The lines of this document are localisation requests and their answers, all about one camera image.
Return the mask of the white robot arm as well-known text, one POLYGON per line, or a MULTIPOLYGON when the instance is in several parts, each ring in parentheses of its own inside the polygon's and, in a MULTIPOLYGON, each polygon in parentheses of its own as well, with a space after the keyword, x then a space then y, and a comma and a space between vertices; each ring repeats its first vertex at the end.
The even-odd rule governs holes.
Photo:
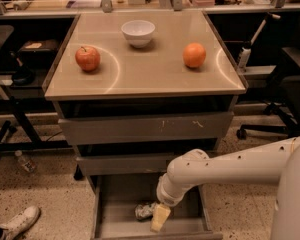
POLYGON ((276 184, 270 240, 300 240, 300 136, 214 158, 193 149, 173 159, 159 178, 151 230, 160 231, 184 195, 206 183, 276 184))

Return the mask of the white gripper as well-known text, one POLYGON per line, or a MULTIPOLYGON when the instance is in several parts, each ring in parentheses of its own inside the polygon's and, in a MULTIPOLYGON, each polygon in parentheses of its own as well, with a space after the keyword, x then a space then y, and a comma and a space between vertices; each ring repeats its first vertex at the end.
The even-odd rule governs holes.
POLYGON ((178 184, 173 184, 166 175, 163 175, 159 178, 156 195, 162 204, 157 204, 154 208, 150 225, 152 232, 159 232, 162 229, 171 213, 169 207, 175 207, 182 201, 185 190, 178 184))

